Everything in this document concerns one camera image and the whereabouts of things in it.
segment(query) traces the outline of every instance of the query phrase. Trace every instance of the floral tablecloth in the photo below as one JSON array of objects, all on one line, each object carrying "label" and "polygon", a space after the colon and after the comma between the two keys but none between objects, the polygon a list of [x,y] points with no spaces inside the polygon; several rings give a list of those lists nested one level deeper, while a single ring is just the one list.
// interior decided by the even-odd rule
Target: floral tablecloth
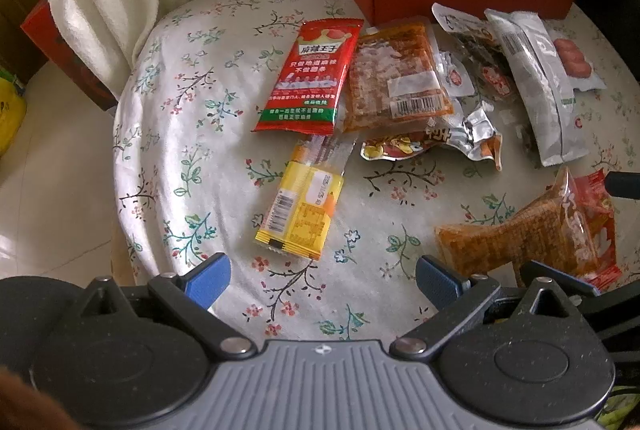
[{"label": "floral tablecloth", "polygon": [[[136,279],[183,274],[224,251],[232,282],[213,311],[258,344],[276,336],[388,344],[433,313],[414,279],[416,259],[437,254],[433,227],[503,222],[557,170],[538,168],[501,120],[524,121],[524,111],[500,114],[496,103],[503,172],[453,150],[404,163],[354,151],[320,261],[255,244],[298,136],[251,129],[302,21],[343,16],[362,14],[353,0],[195,0],[153,30],[116,114],[116,202]],[[640,86],[577,7],[548,26],[573,39],[608,86],[577,94],[590,154],[572,172],[637,171]],[[622,283],[640,271],[640,208],[614,204]]]}]

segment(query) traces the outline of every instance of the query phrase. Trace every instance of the yellow bag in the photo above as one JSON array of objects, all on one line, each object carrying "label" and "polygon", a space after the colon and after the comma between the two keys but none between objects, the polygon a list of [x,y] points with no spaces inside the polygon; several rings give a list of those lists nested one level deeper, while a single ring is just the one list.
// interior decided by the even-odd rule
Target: yellow bag
[{"label": "yellow bag", "polygon": [[23,93],[20,81],[0,68],[0,156],[11,145],[27,111]]}]

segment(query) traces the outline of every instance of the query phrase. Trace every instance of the white tile floor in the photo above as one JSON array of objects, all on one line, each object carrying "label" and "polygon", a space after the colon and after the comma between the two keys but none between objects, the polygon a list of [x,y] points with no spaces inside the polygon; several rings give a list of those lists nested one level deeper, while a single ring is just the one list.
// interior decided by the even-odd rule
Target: white tile floor
[{"label": "white tile floor", "polygon": [[26,100],[0,158],[0,278],[85,286],[110,272],[113,119],[52,63],[31,79]]}]

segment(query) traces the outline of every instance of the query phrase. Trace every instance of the ribbed gray surface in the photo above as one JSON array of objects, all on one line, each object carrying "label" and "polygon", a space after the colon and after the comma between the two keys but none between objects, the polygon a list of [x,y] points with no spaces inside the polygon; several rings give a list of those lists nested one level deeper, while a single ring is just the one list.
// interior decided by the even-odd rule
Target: ribbed gray surface
[{"label": "ribbed gray surface", "polygon": [[[329,347],[329,352],[317,350]],[[186,409],[154,430],[497,430],[449,399],[427,365],[393,360],[379,342],[269,342],[220,366]],[[577,428],[595,430],[593,421]]]}]

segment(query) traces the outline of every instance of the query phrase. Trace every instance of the barcode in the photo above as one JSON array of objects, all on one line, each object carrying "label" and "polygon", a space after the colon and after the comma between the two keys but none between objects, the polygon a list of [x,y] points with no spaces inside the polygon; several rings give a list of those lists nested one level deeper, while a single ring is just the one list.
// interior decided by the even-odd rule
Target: barcode
[{"label": "barcode", "polygon": [[295,201],[295,193],[288,190],[278,190],[276,200],[273,201],[273,206],[269,213],[269,219],[267,219],[267,230],[284,235]]},{"label": "barcode", "polygon": [[516,53],[523,52],[525,49],[524,46],[529,44],[527,35],[525,35],[523,32],[505,33],[504,35],[502,35],[502,40],[511,53],[511,56],[515,55]]},{"label": "barcode", "polygon": [[444,110],[444,99],[442,94],[424,96],[422,98],[408,98],[389,103],[391,116],[393,118],[403,118],[412,114],[426,114],[429,112],[439,112]]}]

